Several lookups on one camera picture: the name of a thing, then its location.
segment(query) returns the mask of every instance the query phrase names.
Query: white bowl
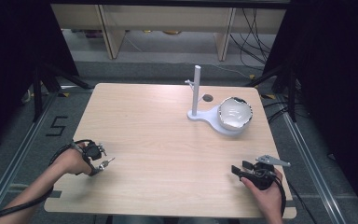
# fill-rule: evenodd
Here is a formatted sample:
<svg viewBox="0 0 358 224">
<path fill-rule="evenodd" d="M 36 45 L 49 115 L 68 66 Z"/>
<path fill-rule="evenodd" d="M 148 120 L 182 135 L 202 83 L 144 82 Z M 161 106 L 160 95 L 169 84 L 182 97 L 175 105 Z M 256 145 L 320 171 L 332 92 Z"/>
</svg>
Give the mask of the white bowl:
<svg viewBox="0 0 358 224">
<path fill-rule="evenodd" d="M 220 124 L 231 131 L 245 129 L 252 119 L 253 111 L 246 101 L 238 97 L 229 97 L 217 110 Z"/>
</svg>

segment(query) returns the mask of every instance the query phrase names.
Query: wrist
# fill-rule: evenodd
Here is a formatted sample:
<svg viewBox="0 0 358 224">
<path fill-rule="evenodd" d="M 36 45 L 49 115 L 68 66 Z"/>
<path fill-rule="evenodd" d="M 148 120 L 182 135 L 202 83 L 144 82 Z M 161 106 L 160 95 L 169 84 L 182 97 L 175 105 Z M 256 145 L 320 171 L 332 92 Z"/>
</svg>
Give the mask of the wrist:
<svg viewBox="0 0 358 224">
<path fill-rule="evenodd" d="M 281 214 L 265 214 L 264 217 L 268 224 L 283 224 Z"/>
</svg>

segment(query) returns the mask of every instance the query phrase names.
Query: tripod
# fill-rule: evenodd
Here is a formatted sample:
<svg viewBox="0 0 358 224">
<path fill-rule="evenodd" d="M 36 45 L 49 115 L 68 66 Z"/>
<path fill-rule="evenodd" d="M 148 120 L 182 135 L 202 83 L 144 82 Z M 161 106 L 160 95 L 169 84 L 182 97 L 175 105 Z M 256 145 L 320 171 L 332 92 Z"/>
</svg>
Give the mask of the tripod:
<svg viewBox="0 0 358 224">
<path fill-rule="evenodd" d="M 274 92 L 280 93 L 286 87 L 288 88 L 288 113 L 292 122 L 296 122 L 295 112 L 295 99 L 296 99 L 296 80 L 298 73 L 301 69 L 302 63 L 305 62 L 307 52 L 310 51 L 310 43 L 316 35 L 318 24 L 321 22 L 320 14 L 323 5 L 323 0 L 316 0 L 311 4 L 310 8 L 295 8 L 291 7 L 286 10 L 286 13 L 282 20 L 280 32 L 277 35 L 276 42 L 283 41 L 287 42 L 287 34 L 293 32 L 293 25 L 300 28 L 301 31 L 296 41 L 290 50 L 289 55 L 282 62 L 282 64 L 276 65 L 272 69 L 269 69 L 260 78 L 248 83 L 245 87 L 254 87 L 271 77 L 277 77 L 272 86 Z M 303 24 L 296 24 L 299 19 L 303 18 L 304 15 L 309 17 L 307 22 Z"/>
<path fill-rule="evenodd" d="M 27 63 L 26 73 L 32 76 L 34 121 L 43 111 L 41 82 L 49 92 L 61 90 L 56 76 L 83 89 L 93 88 L 77 78 L 75 63 L 48 1 L 14 3 L 0 0 L 0 18 L 16 31 L 14 45 L 21 49 L 18 56 Z"/>
</svg>

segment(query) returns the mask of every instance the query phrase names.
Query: wooden table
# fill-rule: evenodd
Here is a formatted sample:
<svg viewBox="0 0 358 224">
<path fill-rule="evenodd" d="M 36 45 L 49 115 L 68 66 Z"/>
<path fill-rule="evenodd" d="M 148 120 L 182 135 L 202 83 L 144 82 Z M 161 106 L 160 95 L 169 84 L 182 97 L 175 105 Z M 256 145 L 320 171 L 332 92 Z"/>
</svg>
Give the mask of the wooden table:
<svg viewBox="0 0 358 224">
<path fill-rule="evenodd" d="M 103 143 L 107 159 L 94 177 L 65 175 L 49 198 L 48 212 L 168 217 L 261 217 L 251 192 L 231 173 L 231 165 L 279 158 L 256 89 L 201 86 L 199 102 L 209 110 L 230 96 L 254 111 L 237 137 L 224 136 L 202 121 L 191 121 L 192 90 L 184 85 L 98 84 L 77 127 L 75 140 Z M 98 165 L 104 158 L 94 161 Z M 288 204 L 293 200 L 285 178 Z M 284 217 L 296 216 L 286 207 Z"/>
</svg>

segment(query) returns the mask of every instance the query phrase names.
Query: black wire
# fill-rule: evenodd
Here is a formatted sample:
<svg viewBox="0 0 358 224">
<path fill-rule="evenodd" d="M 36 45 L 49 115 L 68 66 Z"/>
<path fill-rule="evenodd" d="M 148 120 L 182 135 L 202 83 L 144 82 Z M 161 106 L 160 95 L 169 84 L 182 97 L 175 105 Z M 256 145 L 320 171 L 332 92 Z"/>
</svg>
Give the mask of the black wire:
<svg viewBox="0 0 358 224">
<path fill-rule="evenodd" d="M 272 106 L 272 105 L 282 105 L 282 104 L 288 104 L 289 102 L 285 101 L 285 102 L 276 102 L 276 103 L 272 103 L 272 104 L 269 104 L 269 105 L 263 105 L 264 108 L 267 108 L 269 106 Z"/>
<path fill-rule="evenodd" d="M 298 109 L 300 109 L 300 110 L 306 110 L 306 111 L 307 111 L 307 108 L 298 108 Z M 298 113 L 298 112 L 296 112 L 296 115 L 298 115 L 298 116 L 300 116 L 301 118 L 304 118 L 304 119 L 310 119 L 310 118 L 311 118 L 311 116 L 310 116 L 310 114 L 308 113 L 308 111 L 307 111 L 307 115 L 300 114 L 300 113 Z"/>
<path fill-rule="evenodd" d="M 279 191 L 281 192 L 281 215 L 283 217 L 284 209 L 286 208 L 286 193 L 284 192 L 284 188 L 282 185 L 282 181 L 277 176 L 273 179 L 274 182 L 278 185 Z"/>
<path fill-rule="evenodd" d="M 48 192 L 46 192 L 44 195 L 42 195 L 41 197 L 39 197 L 37 199 L 31 200 L 28 203 L 22 203 L 22 204 L 13 206 L 13 207 L 9 207 L 9 208 L 0 210 L 0 217 L 7 216 L 9 214 L 12 214 L 12 213 L 18 212 L 20 210 L 35 206 L 39 203 L 42 203 L 43 201 L 46 200 L 46 198 L 48 198 L 48 196 L 50 196 L 51 192 L 53 191 L 53 188 L 54 187 L 51 187 L 51 189 L 49 189 Z"/>
<path fill-rule="evenodd" d="M 300 195 L 298 194 L 297 190 L 293 187 L 293 185 L 289 182 L 289 180 L 287 180 L 287 184 L 289 185 L 290 189 L 293 190 L 293 192 L 295 193 L 295 195 L 297 196 L 298 200 L 301 202 L 303 208 L 307 211 L 307 213 L 310 215 L 310 218 L 312 219 L 313 223 L 317 223 L 315 217 L 313 216 L 313 214 L 310 212 L 309 208 L 307 207 L 307 205 L 304 203 L 304 201 L 301 199 Z"/>
<path fill-rule="evenodd" d="M 258 60 L 258 61 L 261 62 L 262 64 L 265 64 L 265 63 L 266 63 L 265 61 L 263 61 L 262 59 L 260 59 L 259 57 L 257 57 L 255 54 L 253 54 L 251 51 L 249 51 L 248 49 L 245 49 L 245 48 L 243 47 L 243 45 L 244 45 L 245 43 L 243 43 L 242 45 L 240 45 L 240 44 L 237 42 L 237 40 L 234 38 L 234 36 L 230 35 L 230 37 L 231 37 L 231 39 L 234 41 L 234 43 L 237 45 L 237 47 L 238 47 L 241 51 L 243 51 L 243 52 L 249 54 L 249 56 L 251 56 L 252 58 Z"/>
<path fill-rule="evenodd" d="M 241 59 L 242 64 L 245 65 L 245 66 L 248 67 L 248 68 L 252 68 L 252 69 L 255 69 L 255 70 L 259 70 L 259 71 L 263 71 L 263 70 L 264 70 L 264 69 L 262 69 L 262 68 L 257 68 L 257 67 L 253 67 L 253 66 L 251 66 L 251 65 L 246 64 L 246 63 L 243 61 L 243 59 L 242 59 L 242 50 L 240 51 L 240 59 Z"/>
<path fill-rule="evenodd" d="M 288 111 L 288 106 L 280 109 L 279 111 L 275 112 L 273 115 L 269 116 L 268 119 L 268 124 L 270 124 L 273 120 L 275 120 L 276 118 L 278 118 L 280 115 L 282 115 L 284 112 Z"/>
<path fill-rule="evenodd" d="M 261 52 L 261 54 L 263 55 L 264 60 L 267 60 L 267 56 L 266 56 L 266 53 L 265 53 L 265 52 L 269 53 L 269 51 L 264 50 L 264 49 L 261 47 L 260 44 L 262 44 L 263 46 L 265 46 L 265 47 L 268 48 L 268 49 L 270 49 L 270 48 L 267 47 L 267 46 L 260 40 L 260 38 L 259 38 L 259 36 L 258 36 L 257 20 L 256 20 L 257 8 L 254 8 L 254 20 L 253 20 L 253 22 L 252 22 L 252 25 L 250 24 L 248 18 L 246 17 L 246 13 L 245 13 L 245 10 L 244 10 L 244 9 L 242 9 L 242 13 L 243 13 L 243 16 L 244 16 L 245 19 L 246 19 L 246 22 L 248 23 L 249 31 L 250 31 L 249 34 L 248 34 L 248 36 L 246 37 L 246 40 L 244 39 L 244 41 L 245 41 L 249 46 L 251 46 L 252 48 L 259 49 L 260 52 Z M 247 39 L 248 39 L 248 37 L 249 37 L 250 34 L 253 35 L 253 37 L 254 37 L 254 39 L 255 39 L 255 41 L 256 41 L 258 47 L 255 47 L 255 46 L 253 46 L 253 45 L 251 45 L 251 44 L 249 44 L 249 43 L 247 42 Z"/>
</svg>

